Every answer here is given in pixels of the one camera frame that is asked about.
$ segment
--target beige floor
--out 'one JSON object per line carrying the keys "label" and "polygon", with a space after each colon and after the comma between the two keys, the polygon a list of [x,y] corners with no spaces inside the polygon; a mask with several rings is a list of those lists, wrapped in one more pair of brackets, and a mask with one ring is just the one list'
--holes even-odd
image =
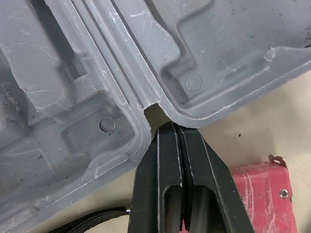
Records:
{"label": "beige floor", "polygon": [[[298,232],[311,232],[310,103],[311,72],[201,129],[205,140],[228,166],[267,161],[269,154],[285,158]],[[148,109],[146,116],[153,132],[168,120],[156,106]],[[124,174],[32,232],[47,232],[95,210],[130,205],[134,174],[135,171]],[[127,224],[128,217],[124,216],[87,233],[125,233]]]}

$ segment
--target black clamp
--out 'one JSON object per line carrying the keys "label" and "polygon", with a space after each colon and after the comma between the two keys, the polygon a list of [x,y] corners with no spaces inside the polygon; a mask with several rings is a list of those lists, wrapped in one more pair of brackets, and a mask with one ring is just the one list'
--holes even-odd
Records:
{"label": "black clamp", "polygon": [[135,176],[128,233],[254,232],[228,167],[198,130],[160,127]]}

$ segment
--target gray plastic case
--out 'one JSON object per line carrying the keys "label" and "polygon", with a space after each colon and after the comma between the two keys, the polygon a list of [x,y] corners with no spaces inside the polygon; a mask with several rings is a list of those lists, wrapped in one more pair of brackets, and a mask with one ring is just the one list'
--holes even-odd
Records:
{"label": "gray plastic case", "polygon": [[143,114],[204,127],[311,69],[309,0],[0,1],[0,232],[134,168]]}

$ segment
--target screw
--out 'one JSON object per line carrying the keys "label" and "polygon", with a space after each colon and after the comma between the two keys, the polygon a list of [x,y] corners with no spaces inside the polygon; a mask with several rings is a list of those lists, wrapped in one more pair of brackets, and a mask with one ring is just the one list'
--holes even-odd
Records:
{"label": "screw", "polygon": [[281,198],[286,199],[286,198],[288,198],[288,196],[289,196],[289,193],[288,193],[288,191],[286,189],[282,189],[280,191],[280,197]]}

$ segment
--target black braided cable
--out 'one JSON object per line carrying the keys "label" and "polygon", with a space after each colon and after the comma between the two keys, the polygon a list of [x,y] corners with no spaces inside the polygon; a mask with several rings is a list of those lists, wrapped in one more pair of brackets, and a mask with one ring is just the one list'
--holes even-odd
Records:
{"label": "black braided cable", "polygon": [[56,228],[50,233],[84,233],[88,229],[97,226],[110,219],[128,215],[126,208],[114,208],[108,210],[101,210],[92,214],[81,217],[73,222],[64,226]]}

